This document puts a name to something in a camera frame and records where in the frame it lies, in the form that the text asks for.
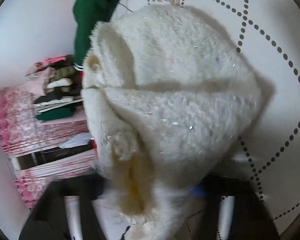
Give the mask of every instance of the pile of clothes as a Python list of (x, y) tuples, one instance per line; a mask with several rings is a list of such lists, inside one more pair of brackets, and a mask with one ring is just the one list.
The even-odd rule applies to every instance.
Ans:
[(48, 58), (33, 64), (25, 76), (24, 89), (34, 95), (35, 117), (52, 121), (82, 111), (81, 75), (72, 55)]

